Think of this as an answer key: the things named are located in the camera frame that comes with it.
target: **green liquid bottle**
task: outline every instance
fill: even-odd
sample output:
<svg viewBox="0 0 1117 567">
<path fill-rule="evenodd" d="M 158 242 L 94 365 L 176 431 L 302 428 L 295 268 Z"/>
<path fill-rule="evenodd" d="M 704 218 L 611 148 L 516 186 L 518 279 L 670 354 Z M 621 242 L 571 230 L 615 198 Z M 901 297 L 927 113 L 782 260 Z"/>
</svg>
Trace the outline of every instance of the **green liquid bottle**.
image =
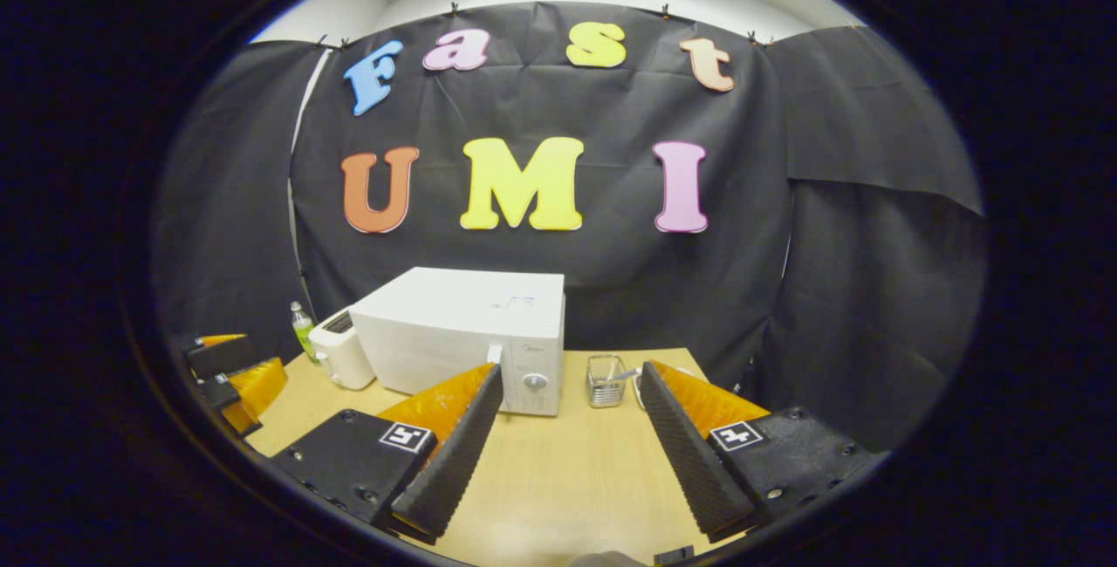
<svg viewBox="0 0 1117 567">
<path fill-rule="evenodd" d="M 309 337 L 311 329 L 314 329 L 314 319 L 307 313 L 303 311 L 303 306 L 299 305 L 299 301 L 292 301 L 290 311 L 290 325 L 295 328 L 295 336 L 298 337 L 298 344 L 303 345 L 306 357 L 311 357 L 312 363 L 318 364 L 317 357 L 314 356 L 314 345 L 311 345 Z"/>
</svg>

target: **microwave label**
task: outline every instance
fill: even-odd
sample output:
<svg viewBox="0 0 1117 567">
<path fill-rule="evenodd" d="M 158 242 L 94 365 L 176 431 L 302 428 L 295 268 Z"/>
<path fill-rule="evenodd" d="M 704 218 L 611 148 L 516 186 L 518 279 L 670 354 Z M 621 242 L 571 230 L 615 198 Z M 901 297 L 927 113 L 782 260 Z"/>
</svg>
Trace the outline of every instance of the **microwave label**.
<svg viewBox="0 0 1117 567">
<path fill-rule="evenodd" d="M 508 299 L 507 310 L 509 313 L 529 313 L 535 305 L 535 297 L 513 297 Z"/>
</svg>

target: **metal basket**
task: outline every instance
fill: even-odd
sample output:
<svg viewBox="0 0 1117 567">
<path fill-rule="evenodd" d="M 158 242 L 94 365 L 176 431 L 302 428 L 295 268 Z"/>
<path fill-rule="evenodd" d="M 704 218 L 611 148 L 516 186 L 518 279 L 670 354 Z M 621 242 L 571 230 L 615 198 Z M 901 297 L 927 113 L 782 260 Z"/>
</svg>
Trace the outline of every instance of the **metal basket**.
<svg viewBox="0 0 1117 567">
<path fill-rule="evenodd" d="M 624 363 L 617 354 L 590 356 L 585 364 L 585 391 L 595 409 L 617 406 L 624 398 Z"/>
</svg>

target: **toaster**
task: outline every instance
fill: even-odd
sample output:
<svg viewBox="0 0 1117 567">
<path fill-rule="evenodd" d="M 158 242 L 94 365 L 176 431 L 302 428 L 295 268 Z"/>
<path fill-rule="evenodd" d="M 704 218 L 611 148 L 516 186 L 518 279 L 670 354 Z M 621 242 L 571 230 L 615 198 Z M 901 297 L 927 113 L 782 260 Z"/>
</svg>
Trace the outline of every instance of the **toaster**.
<svg viewBox="0 0 1117 567">
<path fill-rule="evenodd" d="M 327 317 L 311 329 L 307 338 L 314 348 L 315 357 L 322 363 L 322 368 L 334 384 L 360 391 L 375 379 L 376 374 L 361 348 L 349 308 Z"/>
</svg>

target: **black backdrop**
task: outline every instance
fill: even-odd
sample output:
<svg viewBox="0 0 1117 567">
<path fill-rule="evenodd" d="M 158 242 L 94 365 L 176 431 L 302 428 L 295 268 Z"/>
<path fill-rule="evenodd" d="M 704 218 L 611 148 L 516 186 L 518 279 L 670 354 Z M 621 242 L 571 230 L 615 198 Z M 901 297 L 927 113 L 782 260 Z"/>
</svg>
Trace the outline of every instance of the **black backdrop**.
<svg viewBox="0 0 1117 567">
<path fill-rule="evenodd" d="M 572 66 L 577 22 L 615 22 L 628 57 Z M 423 69 L 440 35 L 484 28 L 487 63 Z M 679 42 L 729 54 L 722 94 Z M 386 42 L 391 93 L 355 117 L 343 74 Z M 412 266 L 566 276 L 566 347 L 685 345 L 710 381 L 762 405 L 805 404 L 868 446 L 895 446 L 961 358 L 984 278 L 981 200 L 942 105 L 867 28 L 754 46 L 736 33 L 632 8 L 527 2 L 432 16 L 328 54 L 248 46 L 184 123 L 154 213 L 154 284 L 173 331 L 248 329 L 298 353 L 298 273 L 319 319 Z M 575 137 L 574 232 L 458 224 L 471 162 L 502 137 L 519 166 L 547 137 Z M 663 233 L 656 142 L 706 148 L 701 233 Z M 416 146 L 407 219 L 388 233 L 345 220 L 340 164 Z M 287 225 L 290 176 L 302 269 Z M 389 169 L 369 202 L 388 201 Z"/>
</svg>

